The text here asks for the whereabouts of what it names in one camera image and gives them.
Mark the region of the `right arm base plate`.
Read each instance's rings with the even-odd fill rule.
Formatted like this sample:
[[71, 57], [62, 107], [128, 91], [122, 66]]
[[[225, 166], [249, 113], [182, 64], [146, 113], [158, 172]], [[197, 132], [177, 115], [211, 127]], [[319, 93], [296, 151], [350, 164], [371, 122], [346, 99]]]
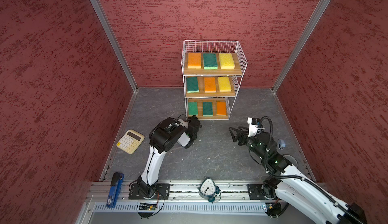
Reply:
[[250, 200], [273, 200], [273, 189], [267, 184], [247, 184]]

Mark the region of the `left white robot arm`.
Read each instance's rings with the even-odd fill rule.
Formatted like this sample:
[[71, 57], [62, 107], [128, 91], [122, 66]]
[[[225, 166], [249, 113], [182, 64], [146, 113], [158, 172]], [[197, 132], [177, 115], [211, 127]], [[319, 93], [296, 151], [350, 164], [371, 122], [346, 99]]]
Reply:
[[144, 172], [138, 177], [140, 191], [146, 198], [152, 198], [156, 192], [159, 171], [165, 155], [175, 144], [190, 148], [197, 138], [201, 123], [197, 116], [186, 120], [167, 118], [152, 129], [149, 134], [150, 154]]

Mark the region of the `dark green sponge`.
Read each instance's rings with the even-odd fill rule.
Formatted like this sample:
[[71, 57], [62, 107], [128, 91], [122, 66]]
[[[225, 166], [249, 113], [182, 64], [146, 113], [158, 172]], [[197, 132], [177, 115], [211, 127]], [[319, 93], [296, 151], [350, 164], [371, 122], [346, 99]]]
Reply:
[[212, 117], [213, 116], [213, 104], [212, 102], [203, 102], [203, 116]]
[[187, 77], [187, 93], [199, 93], [197, 77]]
[[203, 54], [204, 69], [215, 70], [218, 69], [217, 56], [215, 53]]

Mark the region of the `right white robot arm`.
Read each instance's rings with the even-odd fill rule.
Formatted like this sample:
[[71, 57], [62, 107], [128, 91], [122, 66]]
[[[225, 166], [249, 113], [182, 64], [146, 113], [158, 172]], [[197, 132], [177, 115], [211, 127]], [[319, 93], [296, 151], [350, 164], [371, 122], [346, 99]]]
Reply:
[[306, 177], [283, 155], [268, 132], [249, 136], [246, 127], [229, 128], [233, 142], [247, 146], [258, 156], [269, 177], [262, 184], [267, 199], [280, 199], [293, 206], [316, 224], [365, 224], [364, 210], [347, 204]]

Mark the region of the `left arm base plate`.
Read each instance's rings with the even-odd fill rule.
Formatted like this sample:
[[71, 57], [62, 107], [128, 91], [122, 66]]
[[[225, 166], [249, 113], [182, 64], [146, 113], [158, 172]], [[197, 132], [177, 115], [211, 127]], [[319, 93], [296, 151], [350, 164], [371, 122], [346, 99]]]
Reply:
[[151, 187], [133, 184], [129, 189], [129, 200], [167, 200], [169, 198], [170, 184], [154, 184]]

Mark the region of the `orange sponge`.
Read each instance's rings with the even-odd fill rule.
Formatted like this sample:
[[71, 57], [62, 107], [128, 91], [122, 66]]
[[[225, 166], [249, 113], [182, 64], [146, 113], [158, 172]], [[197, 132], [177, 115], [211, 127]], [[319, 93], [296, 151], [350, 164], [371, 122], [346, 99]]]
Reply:
[[216, 82], [214, 77], [204, 78], [204, 92], [205, 93], [216, 93]]
[[188, 53], [188, 69], [201, 69], [202, 68], [202, 54], [201, 53]]
[[216, 102], [216, 115], [226, 117], [227, 116], [227, 109], [226, 109], [226, 102], [223, 101], [217, 101]]

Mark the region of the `yellow sponge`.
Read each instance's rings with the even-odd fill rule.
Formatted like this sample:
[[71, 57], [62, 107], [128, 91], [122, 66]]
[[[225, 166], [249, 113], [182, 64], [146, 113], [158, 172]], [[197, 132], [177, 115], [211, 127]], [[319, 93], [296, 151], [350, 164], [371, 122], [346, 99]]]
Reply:
[[217, 81], [220, 93], [229, 93], [232, 91], [229, 77], [218, 77]]
[[232, 53], [219, 53], [219, 63], [221, 69], [234, 69], [235, 63]]

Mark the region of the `light green sponge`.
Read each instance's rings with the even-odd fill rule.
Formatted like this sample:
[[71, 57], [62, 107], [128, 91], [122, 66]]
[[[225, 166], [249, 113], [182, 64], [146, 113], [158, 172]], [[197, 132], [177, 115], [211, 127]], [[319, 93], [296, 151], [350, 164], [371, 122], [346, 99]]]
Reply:
[[198, 103], [196, 101], [188, 103], [188, 115], [189, 117], [198, 115]]

